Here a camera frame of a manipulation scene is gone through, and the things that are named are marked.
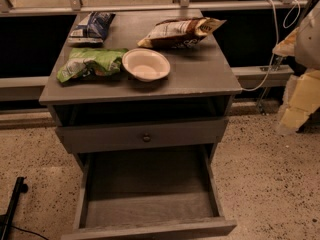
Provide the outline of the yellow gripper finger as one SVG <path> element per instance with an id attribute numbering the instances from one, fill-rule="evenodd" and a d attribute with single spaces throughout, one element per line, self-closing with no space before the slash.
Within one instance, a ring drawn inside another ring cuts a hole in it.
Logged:
<path id="1" fill-rule="evenodd" d="M 281 57 L 295 56 L 296 37 L 299 28 L 295 28 L 279 44 L 273 48 L 273 53 Z"/>
<path id="2" fill-rule="evenodd" d="M 278 111 L 276 132 L 289 135 L 298 131 L 320 108 L 320 70 L 307 69 L 287 81 L 283 104 Z"/>

